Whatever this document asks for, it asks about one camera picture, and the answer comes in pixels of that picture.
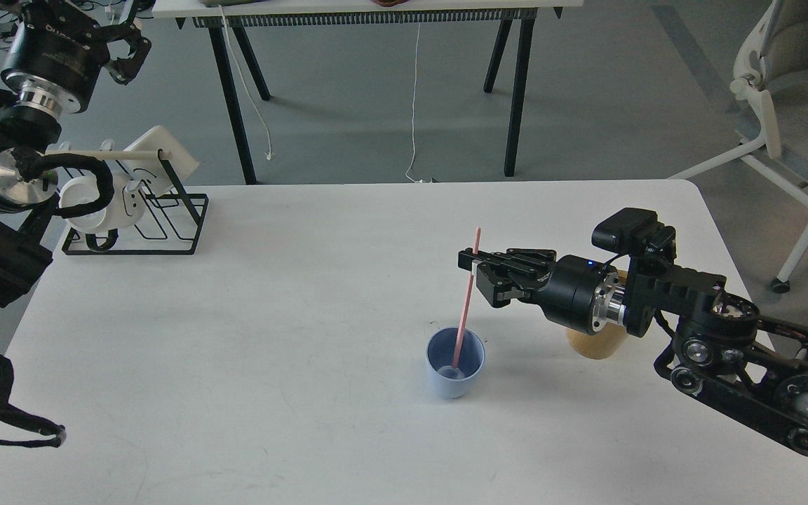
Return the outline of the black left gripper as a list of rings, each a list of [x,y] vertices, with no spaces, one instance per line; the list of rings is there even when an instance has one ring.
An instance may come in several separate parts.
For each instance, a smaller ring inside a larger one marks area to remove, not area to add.
[[[20,25],[4,60],[2,81],[20,105],[50,115],[86,111],[103,67],[118,84],[137,77],[152,47],[137,14],[151,6],[152,1],[126,1],[117,23],[100,26],[100,41],[128,45],[126,57],[115,60],[110,60],[106,45],[77,43],[49,25],[42,29]]]

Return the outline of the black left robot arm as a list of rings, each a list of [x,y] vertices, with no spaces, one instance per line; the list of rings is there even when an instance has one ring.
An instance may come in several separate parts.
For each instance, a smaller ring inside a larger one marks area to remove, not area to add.
[[[114,198],[107,164],[49,154],[65,113],[87,109],[102,70],[119,84],[137,77],[151,43],[137,2],[104,25],[71,1],[0,1],[17,17],[0,87],[0,308],[22,297],[53,260],[41,244],[54,217],[83,217]]]

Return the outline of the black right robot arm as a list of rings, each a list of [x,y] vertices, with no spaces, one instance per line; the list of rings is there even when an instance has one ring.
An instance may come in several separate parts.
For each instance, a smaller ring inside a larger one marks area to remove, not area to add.
[[[673,246],[615,249],[611,262],[554,250],[459,253],[491,307],[519,300],[586,335],[619,324],[642,337],[653,321],[670,343],[655,371],[690,398],[808,457],[808,327],[763,316],[721,275],[675,264]]]

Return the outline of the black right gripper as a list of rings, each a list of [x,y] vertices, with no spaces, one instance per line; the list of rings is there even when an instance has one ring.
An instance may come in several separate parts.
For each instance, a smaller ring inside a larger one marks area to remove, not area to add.
[[[535,304],[549,321],[585,335],[596,335],[609,323],[622,324],[622,281],[609,263],[573,255],[557,261],[557,252],[549,249],[466,248],[457,264],[476,270],[478,290],[493,308],[513,300]]]

